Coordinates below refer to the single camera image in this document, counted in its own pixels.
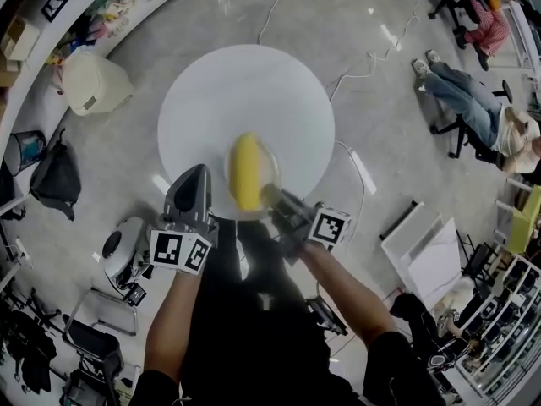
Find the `white cable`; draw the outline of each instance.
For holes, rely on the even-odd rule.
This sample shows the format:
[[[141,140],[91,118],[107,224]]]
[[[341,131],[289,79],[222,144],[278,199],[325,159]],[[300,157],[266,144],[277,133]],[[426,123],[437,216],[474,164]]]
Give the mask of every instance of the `white cable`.
[[[335,97],[335,94],[338,92],[338,89],[340,89],[340,86],[342,84],[342,81],[345,80],[346,78],[368,78],[368,77],[371,77],[373,74],[374,74],[374,71],[378,65],[378,61],[380,62],[384,62],[385,60],[387,60],[387,58],[389,57],[389,54],[391,53],[391,51],[393,50],[396,50],[398,49],[398,47],[400,46],[400,42],[402,42],[402,40],[406,37],[406,34],[407,34],[407,28],[409,27],[409,25],[411,24],[411,22],[416,19],[417,21],[420,20],[419,16],[417,15],[417,6],[421,3],[421,0],[417,0],[417,4],[413,7],[413,16],[410,17],[410,19],[407,21],[406,23],[406,27],[404,28],[404,33],[402,34],[402,36],[400,37],[400,39],[398,41],[396,41],[396,44],[394,47],[392,48],[389,48],[386,53],[385,53],[385,56],[383,58],[379,58],[377,56],[377,54],[375,52],[369,52],[368,55],[370,58],[372,58],[373,60],[373,64],[372,64],[372,69],[370,70],[370,72],[366,75],[347,75],[347,74],[344,74],[342,77],[340,77],[340,79],[338,80],[338,84],[336,85],[336,88],[334,89],[334,91],[332,92],[332,95],[331,95],[331,98],[329,99],[329,101],[332,102],[332,98]]]
[[[267,17],[267,21],[265,23],[265,25],[263,26],[263,29],[261,29],[261,32],[260,32],[260,37],[258,38],[258,43],[260,45],[263,45],[261,44],[261,36],[263,35],[263,32],[265,31],[265,29],[267,28],[267,25],[269,25],[270,21],[271,21],[271,15],[272,15],[272,11],[274,11],[274,8],[276,7],[276,5],[278,4],[280,0],[275,0],[274,4],[272,5],[272,8],[270,8],[270,11],[269,11],[269,16]]]
[[[335,143],[337,143],[338,145],[341,145],[344,149],[346,149],[346,152],[347,152],[347,154],[349,155],[349,158],[352,160],[353,166],[354,166],[355,169],[357,170],[359,180],[361,181],[361,184],[363,184],[363,198],[361,199],[361,207],[360,207],[359,210],[358,210],[357,222],[355,223],[355,228],[353,229],[352,237],[349,239],[349,242],[347,243],[347,246],[346,246],[346,255],[347,255],[347,253],[349,252],[349,245],[351,245],[353,239],[355,238],[355,235],[357,234],[358,224],[359,224],[360,221],[361,221],[361,213],[363,212],[363,206],[364,206],[364,194],[366,193],[366,189],[365,189],[365,186],[364,186],[363,175],[361,174],[361,171],[358,169],[357,163],[356,163],[355,160],[353,159],[353,155],[352,155],[351,149],[350,149],[349,147],[347,147],[344,143],[342,143],[342,142],[339,141],[339,140],[335,140]]]

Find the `black bag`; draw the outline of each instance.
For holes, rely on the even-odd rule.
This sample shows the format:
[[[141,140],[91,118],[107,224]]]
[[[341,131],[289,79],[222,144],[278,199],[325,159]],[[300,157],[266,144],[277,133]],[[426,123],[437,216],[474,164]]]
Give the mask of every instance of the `black bag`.
[[[46,207],[58,209],[70,221],[75,218],[72,206],[81,192],[81,182],[68,147],[62,144],[62,134],[54,147],[41,160],[32,174],[30,193]]]

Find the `white sneaker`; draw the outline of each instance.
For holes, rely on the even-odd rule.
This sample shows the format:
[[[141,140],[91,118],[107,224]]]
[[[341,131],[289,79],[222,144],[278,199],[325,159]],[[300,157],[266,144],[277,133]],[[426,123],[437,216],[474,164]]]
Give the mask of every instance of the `white sneaker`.
[[[438,56],[438,53],[434,50],[426,52],[426,59],[429,61],[429,64],[441,62],[440,56]]]
[[[415,71],[415,74],[417,74],[417,76],[421,79],[426,77],[431,72],[428,64],[420,58],[415,60],[412,63],[412,66],[413,66],[413,70]]]

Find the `white tabletop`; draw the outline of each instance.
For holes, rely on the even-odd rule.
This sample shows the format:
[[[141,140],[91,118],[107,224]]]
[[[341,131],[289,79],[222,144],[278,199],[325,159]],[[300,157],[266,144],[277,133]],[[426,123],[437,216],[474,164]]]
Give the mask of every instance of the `white tabletop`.
[[[172,182],[206,164],[219,217],[249,218],[237,209],[224,172],[227,151],[245,132],[255,132],[276,157],[282,187],[303,198],[331,159],[335,123],[325,89],[297,59],[257,45],[211,52],[178,76],[160,111],[161,161]]]

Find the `black sleeve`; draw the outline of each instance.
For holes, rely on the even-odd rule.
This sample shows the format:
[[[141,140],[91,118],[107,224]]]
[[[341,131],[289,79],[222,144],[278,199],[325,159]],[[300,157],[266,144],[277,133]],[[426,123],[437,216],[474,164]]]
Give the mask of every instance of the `black sleeve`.
[[[378,406],[445,406],[426,367],[399,332],[386,332],[370,345],[363,395]]]
[[[178,385],[160,371],[145,371],[137,382],[129,406],[172,406],[178,400]]]

